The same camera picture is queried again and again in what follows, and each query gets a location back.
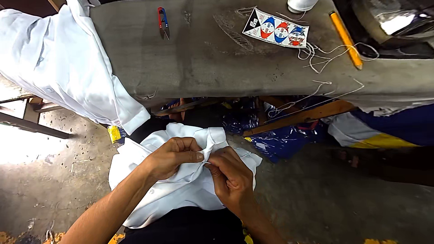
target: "concrete floor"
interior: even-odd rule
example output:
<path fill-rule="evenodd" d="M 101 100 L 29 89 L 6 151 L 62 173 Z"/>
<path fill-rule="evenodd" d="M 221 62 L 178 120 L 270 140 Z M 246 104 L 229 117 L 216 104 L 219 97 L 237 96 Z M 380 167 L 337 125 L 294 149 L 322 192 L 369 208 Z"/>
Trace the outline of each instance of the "concrete floor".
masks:
<path fill-rule="evenodd" d="M 66 109 L 44 113 L 40 124 L 75 137 L 0 125 L 0 244 L 41 243 L 51 227 L 60 237 L 110 191 L 116 147 L 105 128 Z M 307 145 L 292 159 L 258 167 L 256 198 L 288 243 L 433 243 L 434 188 L 371 178 L 330 155 L 326 146 Z"/>

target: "yellow pencil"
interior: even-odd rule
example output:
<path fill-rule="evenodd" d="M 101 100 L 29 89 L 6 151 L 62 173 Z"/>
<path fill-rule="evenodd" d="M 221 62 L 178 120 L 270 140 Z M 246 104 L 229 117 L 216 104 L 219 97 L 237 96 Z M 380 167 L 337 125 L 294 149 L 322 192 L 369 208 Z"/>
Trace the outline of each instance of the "yellow pencil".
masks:
<path fill-rule="evenodd" d="M 353 61 L 354 66 L 357 69 L 362 69 L 362 67 L 363 67 L 362 60 L 360 59 L 360 56 L 356 52 L 356 50 L 354 50 L 354 48 L 350 47 L 350 46 L 353 46 L 354 43 L 352 42 L 350 35 L 348 34 L 347 30 L 345 29 L 344 24 L 342 23 L 338 14 L 333 11 L 330 13 L 330 18 L 332 19 L 332 22 L 335 25 L 336 31 L 338 32 L 339 36 L 341 37 L 342 42 L 345 45 L 348 45 L 346 48 L 349 49 L 348 53 L 350 55 L 351 61 Z"/>

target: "fingernail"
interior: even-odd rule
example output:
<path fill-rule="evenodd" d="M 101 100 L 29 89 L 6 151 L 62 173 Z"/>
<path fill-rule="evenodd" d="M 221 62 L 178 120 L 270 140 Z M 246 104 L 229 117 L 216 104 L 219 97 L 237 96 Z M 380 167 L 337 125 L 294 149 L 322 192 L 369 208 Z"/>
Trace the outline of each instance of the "fingernail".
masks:
<path fill-rule="evenodd" d="M 204 155 L 200 152 L 196 152 L 196 159 L 202 161 L 204 159 Z"/>

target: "thread snips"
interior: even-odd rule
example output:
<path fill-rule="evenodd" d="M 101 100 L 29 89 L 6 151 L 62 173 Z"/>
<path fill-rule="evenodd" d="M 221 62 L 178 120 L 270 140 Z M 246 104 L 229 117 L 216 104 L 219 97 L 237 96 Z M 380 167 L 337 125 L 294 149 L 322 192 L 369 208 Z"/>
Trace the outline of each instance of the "thread snips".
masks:
<path fill-rule="evenodd" d="M 167 36 L 167 39 L 170 37 L 169 31 L 169 23 L 167 23 L 166 11 L 163 7 L 158 8 L 158 24 L 160 26 L 160 35 L 161 38 L 164 39 L 164 35 Z"/>

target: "white garment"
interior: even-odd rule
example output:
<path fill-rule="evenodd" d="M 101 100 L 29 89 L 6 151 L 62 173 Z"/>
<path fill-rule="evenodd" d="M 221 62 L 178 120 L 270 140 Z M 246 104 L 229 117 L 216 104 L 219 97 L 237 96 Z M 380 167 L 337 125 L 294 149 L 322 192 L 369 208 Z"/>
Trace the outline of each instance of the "white garment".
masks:
<path fill-rule="evenodd" d="M 87 1 L 67 3 L 46 18 L 0 11 L 0 73 L 41 98 L 131 134 L 150 115 L 112 74 Z"/>
<path fill-rule="evenodd" d="M 228 146 L 222 127 L 202 129 L 170 123 L 166 126 L 166 130 L 150 134 L 140 144 L 126 138 L 125 144 L 118 148 L 119 154 L 114 155 L 112 159 L 108 174 L 110 188 L 113 190 L 143 159 L 172 137 L 194 137 L 197 144 L 203 148 L 201 153 L 204 155 L 204 160 L 200 163 L 181 164 L 175 175 L 167 180 L 158 181 L 125 220 L 124 226 L 133 229 L 142 228 L 170 210 L 185 206 L 196 206 L 205 210 L 224 208 L 215 195 L 210 171 L 203 168 L 210 153 Z M 262 158 L 242 148 L 234 148 L 234 150 L 253 172 L 253 188 L 255 188 L 254 175 Z"/>

